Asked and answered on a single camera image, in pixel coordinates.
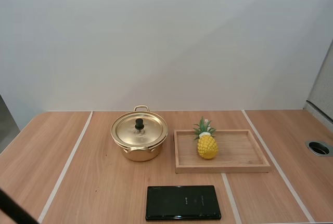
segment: wooden tabletop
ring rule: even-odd
[[[123,113],[38,115],[1,153],[0,188],[42,223],[146,223],[147,186],[169,185],[215,186],[222,219],[195,223],[333,221],[333,157],[304,144],[333,145],[333,134],[308,112],[156,112],[169,136],[146,162],[127,160],[112,140],[111,125]],[[217,129],[251,130],[272,171],[176,174],[171,133],[201,116]],[[13,222],[0,213],[0,223]]]

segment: black cable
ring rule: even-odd
[[[2,189],[0,189],[0,209],[17,224],[39,224]]]
[[[323,112],[321,109],[319,109],[318,106],[316,106],[313,102],[310,102],[308,100],[306,102],[333,124],[333,119],[331,119],[325,112]]]

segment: black phone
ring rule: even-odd
[[[214,186],[148,187],[146,220],[219,220]]]

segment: pineapple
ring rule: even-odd
[[[219,151],[216,141],[212,134],[216,129],[210,127],[210,122],[208,120],[203,120],[203,117],[200,120],[200,124],[196,124],[199,128],[194,128],[196,135],[199,139],[198,141],[198,152],[199,155],[204,159],[212,159],[216,156]]]

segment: lid knob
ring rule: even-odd
[[[135,120],[135,128],[137,130],[142,130],[144,127],[144,120],[142,118],[138,118]]]

